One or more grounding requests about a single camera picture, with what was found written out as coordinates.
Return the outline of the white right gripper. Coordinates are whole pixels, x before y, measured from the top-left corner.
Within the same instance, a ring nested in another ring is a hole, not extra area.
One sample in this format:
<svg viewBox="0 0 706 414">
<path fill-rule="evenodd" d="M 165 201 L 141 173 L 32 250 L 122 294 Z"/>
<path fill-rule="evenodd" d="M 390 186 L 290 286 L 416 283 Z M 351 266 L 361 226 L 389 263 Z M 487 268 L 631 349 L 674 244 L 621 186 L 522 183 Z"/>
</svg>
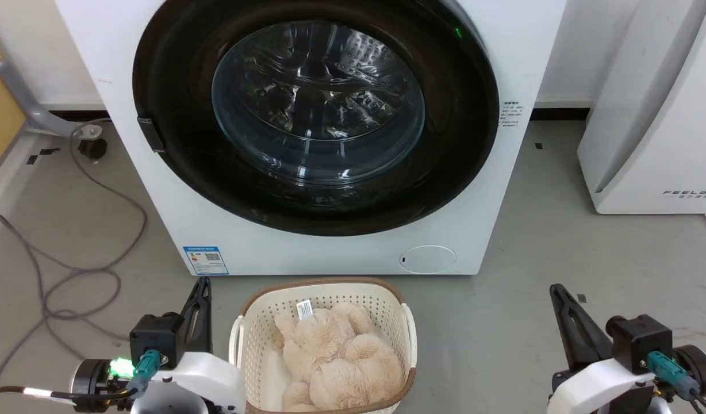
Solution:
<svg viewBox="0 0 706 414">
<path fill-rule="evenodd" d="M 558 385 L 548 401 L 548 413 L 671 413 L 677 399 L 706 413 L 703 350 L 684 345 L 674 348 L 672 355 L 652 351 L 639 360 L 634 374 L 610 359 L 609 337 L 565 286 L 550 286 L 550 298 L 568 370 L 583 370 Z"/>
</svg>

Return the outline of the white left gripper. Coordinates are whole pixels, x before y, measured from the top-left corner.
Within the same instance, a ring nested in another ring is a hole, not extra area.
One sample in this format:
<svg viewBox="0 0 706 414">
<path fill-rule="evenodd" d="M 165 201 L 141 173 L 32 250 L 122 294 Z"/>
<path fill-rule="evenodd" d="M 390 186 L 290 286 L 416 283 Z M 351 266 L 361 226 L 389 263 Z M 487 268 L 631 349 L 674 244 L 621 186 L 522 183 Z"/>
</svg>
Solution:
<svg viewBox="0 0 706 414">
<path fill-rule="evenodd" d="M 132 361 L 124 358 L 86 359 L 71 383 L 76 412 L 89 413 L 245 413 L 246 388 L 240 370 L 206 352 L 213 352 L 211 280 L 199 278 L 182 309 L 186 352 L 174 369 L 158 370 L 145 390 L 127 399 L 104 396 L 129 390 Z"/>
</svg>

